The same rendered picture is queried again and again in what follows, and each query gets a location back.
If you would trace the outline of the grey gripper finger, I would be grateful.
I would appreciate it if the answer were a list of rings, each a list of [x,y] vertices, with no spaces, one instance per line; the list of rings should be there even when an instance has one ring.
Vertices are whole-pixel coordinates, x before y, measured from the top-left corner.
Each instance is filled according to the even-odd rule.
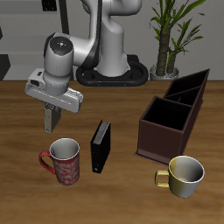
[[[54,107],[52,110],[52,130],[54,130],[60,118],[61,118],[61,108]]]
[[[53,132],[53,109],[54,106],[49,103],[47,103],[44,107],[45,133],[48,134]]]

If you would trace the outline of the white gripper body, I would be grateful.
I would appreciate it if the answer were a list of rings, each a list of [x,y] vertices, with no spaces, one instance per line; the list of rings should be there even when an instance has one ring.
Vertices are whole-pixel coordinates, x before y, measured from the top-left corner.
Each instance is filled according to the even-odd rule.
[[[25,92],[42,102],[50,103],[56,107],[77,113],[80,110],[84,96],[81,92],[68,88],[67,91],[59,96],[49,95],[45,90],[34,87],[32,84],[25,85]]]

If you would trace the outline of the black book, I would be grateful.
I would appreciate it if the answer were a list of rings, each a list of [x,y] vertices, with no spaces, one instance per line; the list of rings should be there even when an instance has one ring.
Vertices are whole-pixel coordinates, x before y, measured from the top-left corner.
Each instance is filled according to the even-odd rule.
[[[110,123],[101,121],[90,142],[92,171],[101,173],[110,153]]]

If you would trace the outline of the dark brown desk caddy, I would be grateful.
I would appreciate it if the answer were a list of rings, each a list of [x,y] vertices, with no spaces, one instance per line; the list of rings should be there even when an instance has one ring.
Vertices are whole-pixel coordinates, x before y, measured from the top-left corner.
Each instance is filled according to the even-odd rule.
[[[209,69],[171,82],[163,98],[154,96],[139,120],[135,155],[161,165],[184,153],[203,103]]]

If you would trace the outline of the red patterned mug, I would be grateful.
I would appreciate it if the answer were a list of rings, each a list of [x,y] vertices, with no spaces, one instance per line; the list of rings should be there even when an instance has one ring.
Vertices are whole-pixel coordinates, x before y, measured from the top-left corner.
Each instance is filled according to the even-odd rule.
[[[71,138],[54,141],[49,150],[41,151],[38,160],[63,186],[75,184],[80,177],[80,146]]]

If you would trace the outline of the green pot plant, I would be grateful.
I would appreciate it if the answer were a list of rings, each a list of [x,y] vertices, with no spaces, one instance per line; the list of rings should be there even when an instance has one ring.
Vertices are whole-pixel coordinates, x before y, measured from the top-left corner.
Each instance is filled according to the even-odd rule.
[[[194,40],[202,39],[197,36],[200,24],[187,33],[192,19],[183,24],[179,21],[206,0],[195,0],[190,3],[186,0],[179,9],[175,7],[176,0],[159,0],[159,10],[152,8],[156,16],[150,20],[149,26],[153,28],[158,41],[157,64],[150,68],[152,81],[173,81],[179,77],[179,70],[174,66],[179,53],[187,53],[186,46]]]

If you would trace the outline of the yellow and white mug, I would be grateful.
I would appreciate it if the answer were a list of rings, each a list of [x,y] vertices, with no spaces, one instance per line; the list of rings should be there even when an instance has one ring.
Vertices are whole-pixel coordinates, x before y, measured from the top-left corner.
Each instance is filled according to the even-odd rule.
[[[197,159],[178,156],[170,161],[167,171],[156,171],[155,185],[169,188],[177,197],[188,198],[193,195],[204,176],[205,169]]]

